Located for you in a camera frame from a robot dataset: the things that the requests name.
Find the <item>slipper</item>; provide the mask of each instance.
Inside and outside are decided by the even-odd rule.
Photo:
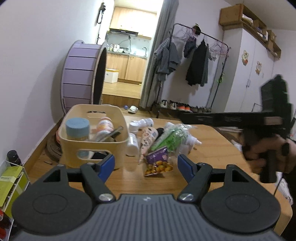
[[[137,107],[135,107],[134,105],[132,105],[132,106],[128,109],[128,112],[129,112],[129,113],[136,114],[138,110],[139,110],[139,109],[138,109]]]

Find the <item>gray curtain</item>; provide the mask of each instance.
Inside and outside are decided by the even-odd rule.
[[[170,36],[169,31],[172,30],[172,27],[175,23],[178,6],[179,0],[163,1],[163,6],[159,16],[159,21],[151,50],[152,54],[148,62],[142,97],[140,101],[140,106],[142,108],[150,107],[156,99],[160,82],[156,81],[156,76],[154,75],[155,59],[153,57],[153,52],[166,38]]]

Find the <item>countertop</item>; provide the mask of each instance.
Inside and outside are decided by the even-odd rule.
[[[125,116],[127,125],[133,120],[140,120],[142,117]],[[155,128],[164,127],[166,122],[180,123],[175,120],[153,119]],[[252,173],[249,165],[244,160],[242,154],[214,128],[204,125],[197,125],[198,128],[192,128],[190,133],[198,138],[202,144],[195,148],[188,155],[188,158],[194,163],[205,162],[213,168],[226,168],[227,164],[235,164],[248,175],[258,181],[258,175]],[[187,185],[182,177],[177,165],[174,171],[164,173],[162,177],[144,177],[145,164],[138,165],[136,157],[125,157],[122,168],[112,172],[106,181],[107,187],[116,195],[121,194],[173,194],[175,197]],[[275,185],[260,183],[270,193],[274,193]],[[210,191],[219,188],[223,183],[212,183]],[[80,183],[70,183],[71,187],[83,190]],[[275,197],[281,205],[281,216],[276,224],[274,231],[280,235],[287,226],[292,217],[292,209],[289,202],[284,198],[281,192],[276,192]]]
[[[139,55],[129,54],[129,53],[119,53],[119,52],[113,52],[113,51],[107,51],[107,53],[121,54],[121,55],[126,55],[126,56],[131,56],[131,57],[138,57],[138,58],[147,59],[147,57],[145,57],[145,56],[139,56]]]

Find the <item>yellow plastic basket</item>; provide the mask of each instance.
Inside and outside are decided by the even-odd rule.
[[[112,120],[114,128],[123,126],[121,134],[116,138],[117,142],[88,142],[67,139],[65,125],[67,120],[74,117],[86,118],[90,122],[91,129],[94,129],[99,123],[100,118],[103,116],[107,116]],[[73,106],[63,119],[61,127],[59,128],[59,136],[63,152],[61,163],[66,163],[66,165],[69,167],[79,168],[81,165],[90,161],[95,163],[101,161],[93,159],[81,159],[77,156],[77,152],[79,150],[89,150],[92,152],[106,151],[115,156],[115,169],[123,166],[128,143],[128,128],[124,116],[120,108],[117,106],[92,104],[79,104]]]

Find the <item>gray ribbed surface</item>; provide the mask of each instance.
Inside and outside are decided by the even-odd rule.
[[[122,195],[113,204],[100,205],[78,229],[51,237],[21,233],[15,241],[276,241],[272,231],[236,236],[211,226],[192,204],[171,195]]]

